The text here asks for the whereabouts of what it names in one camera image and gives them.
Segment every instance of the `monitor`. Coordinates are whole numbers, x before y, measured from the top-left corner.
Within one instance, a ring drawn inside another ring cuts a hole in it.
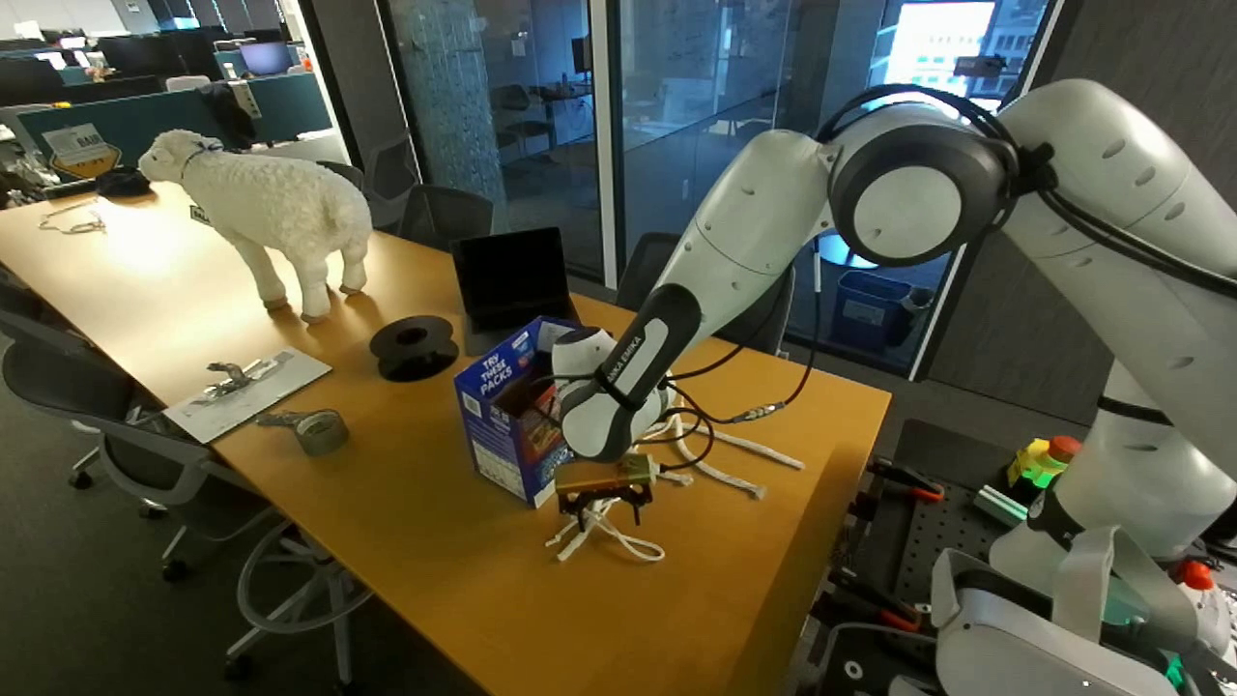
[[[561,229],[461,239],[463,350],[480,356],[534,318],[577,326]]]
[[[253,43],[291,43],[293,34],[279,21],[279,28],[251,28],[243,29]]]
[[[238,43],[243,74],[271,77],[293,65],[293,51],[284,43]]]
[[[0,104],[59,100],[64,81],[37,56],[0,56]]]
[[[228,29],[221,28],[193,28],[193,29],[163,29],[163,43],[179,56],[183,74],[221,77],[224,68],[216,63],[216,39],[224,34]]]
[[[96,51],[104,51],[104,63],[117,74],[183,74],[183,63],[163,34],[104,34]]]

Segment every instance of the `box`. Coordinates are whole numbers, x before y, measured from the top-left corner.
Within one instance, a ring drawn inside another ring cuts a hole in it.
[[[568,326],[538,318],[457,374],[476,471],[529,506],[552,498],[557,466],[572,460],[546,417],[552,405],[550,342],[564,332]]]

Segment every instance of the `black cable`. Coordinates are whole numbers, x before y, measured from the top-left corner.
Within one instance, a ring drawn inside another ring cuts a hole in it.
[[[957,94],[941,94],[941,87],[927,87],[927,83],[874,83],[874,87],[860,87],[855,100],[845,100],[820,132],[815,137],[825,144],[835,137],[838,132],[855,127],[855,123],[841,123],[855,106],[868,104],[868,100],[882,100],[882,96],[899,96],[899,94],[921,94],[921,96],[932,96],[948,106],[953,106],[962,118],[971,118],[981,135],[990,137],[1003,137],[1012,144],[1012,135],[1003,132],[1003,123],[984,112],[981,104],[957,96]]]
[[[747,342],[730,342],[730,350],[724,350],[720,359],[704,362],[704,367],[691,367],[691,372],[671,372],[671,377],[699,377],[724,362],[730,362]]]
[[[708,414],[697,399],[688,399],[688,390],[675,386],[675,395],[685,395],[685,399],[704,414],[704,420],[712,420],[712,426],[734,426],[734,420],[756,420],[756,417],[780,414],[786,405],[791,405],[791,400],[804,395],[804,386],[806,386],[806,377],[813,377],[813,367],[815,367],[815,356],[820,356],[815,342],[820,342],[822,295],[815,295],[813,311],[815,311],[815,318],[813,318],[813,350],[806,350],[806,359],[804,359],[804,372],[798,372],[795,386],[791,386],[786,399],[766,400],[766,405],[749,405],[749,408],[730,414],[730,417],[716,417],[716,414]]]
[[[1181,262],[1181,258],[1168,255],[1164,246],[1088,216],[1086,210],[1069,203],[1056,188],[1041,188],[1041,199],[1051,213],[1060,213],[1069,229],[1077,229],[1086,239],[1094,239],[1094,244],[1100,244],[1100,246],[1110,246],[1110,251],[1115,251],[1124,258],[1137,258],[1137,262],[1142,262],[1151,269],[1164,269],[1164,275],[1171,275],[1180,280],[1237,298],[1237,280],[1233,277],[1203,269],[1195,262]]]
[[[697,400],[688,390],[680,390],[680,386],[667,386],[667,390],[688,400],[688,408],[667,408],[667,414],[671,414],[671,417],[691,414],[697,420],[691,420],[691,430],[671,434],[671,436],[664,436],[664,440],[667,440],[667,445],[671,445],[671,440],[688,440],[688,436],[699,434],[699,426],[704,426],[704,434],[699,434],[699,436],[704,436],[704,449],[699,449],[691,460],[675,460],[675,463],[662,463],[662,466],[664,466],[664,471],[699,466],[699,463],[708,460],[708,451],[716,449],[716,440],[720,440],[716,420],[704,417],[699,400]]]

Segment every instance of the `white sheep figure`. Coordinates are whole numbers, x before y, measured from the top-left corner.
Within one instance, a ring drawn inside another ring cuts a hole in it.
[[[201,216],[238,251],[268,305],[284,300],[268,246],[297,269],[301,318],[327,311],[324,258],[344,255],[341,288],[365,280],[371,210],[363,193],[304,159],[230,153],[195,132],[163,132],[137,159],[149,182],[179,182]]]

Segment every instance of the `paper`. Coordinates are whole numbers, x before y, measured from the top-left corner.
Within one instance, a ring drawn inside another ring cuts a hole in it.
[[[112,159],[106,137],[92,123],[41,132],[41,137],[60,168]]]
[[[221,390],[216,384],[210,384],[201,395],[173,400],[170,408],[163,408],[173,426],[183,426],[193,440],[212,445],[224,434],[246,426],[251,417],[260,417],[262,408],[271,408],[275,400],[297,395],[301,386],[324,377],[333,367],[304,356],[304,350],[275,350],[268,359],[253,359],[243,367],[246,372],[246,386],[238,390]]]

